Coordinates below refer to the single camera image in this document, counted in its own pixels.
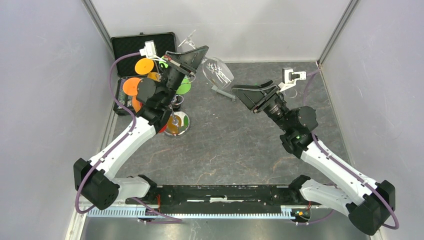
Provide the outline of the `clear wine glass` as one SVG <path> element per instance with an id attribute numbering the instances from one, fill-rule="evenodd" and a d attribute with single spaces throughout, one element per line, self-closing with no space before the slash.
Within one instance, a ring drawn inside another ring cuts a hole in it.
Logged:
<path id="1" fill-rule="evenodd" d="M 290 99 L 296 98 L 298 95 L 298 91 L 294 87 L 286 89 L 283 93 L 285 97 Z"/>
<path id="2" fill-rule="evenodd" d="M 204 56 L 201 66 L 203 75 L 219 90 L 227 88 L 234 80 L 233 73 L 220 58 Z"/>

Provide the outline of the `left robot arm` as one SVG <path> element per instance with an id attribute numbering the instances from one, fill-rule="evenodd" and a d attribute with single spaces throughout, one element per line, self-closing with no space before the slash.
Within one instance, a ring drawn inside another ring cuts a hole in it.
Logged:
<path id="1" fill-rule="evenodd" d="M 186 52 L 167 51 L 157 61 L 168 67 L 160 81 L 144 78 L 136 83 L 136 99 L 141 109 L 133 113 L 127 107 L 132 121 L 108 146 L 89 160 L 79 158 L 73 165 L 75 210 L 85 214 L 93 208 L 105 210 L 115 201 L 139 198 L 145 204 L 153 203 L 157 190 L 143 177 L 117 178 L 122 165 L 146 141 L 166 129 L 173 112 L 171 102 L 186 76 L 195 76 L 209 46 L 203 45 Z"/>

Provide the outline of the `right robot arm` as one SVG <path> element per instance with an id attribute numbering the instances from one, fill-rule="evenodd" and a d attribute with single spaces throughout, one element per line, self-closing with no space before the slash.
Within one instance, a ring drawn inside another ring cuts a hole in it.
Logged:
<path id="1" fill-rule="evenodd" d="M 288 108 L 281 89 L 268 81 L 261 85 L 234 85 L 231 92 L 253 113 L 265 113 L 282 131 L 283 148 L 319 170 L 333 186 L 301 175 L 291 184 L 289 199 L 319 203 L 348 217 L 362 233 L 372 236 L 395 218 L 396 189 L 387 181 L 366 176 L 329 150 L 318 139 L 315 109 Z"/>

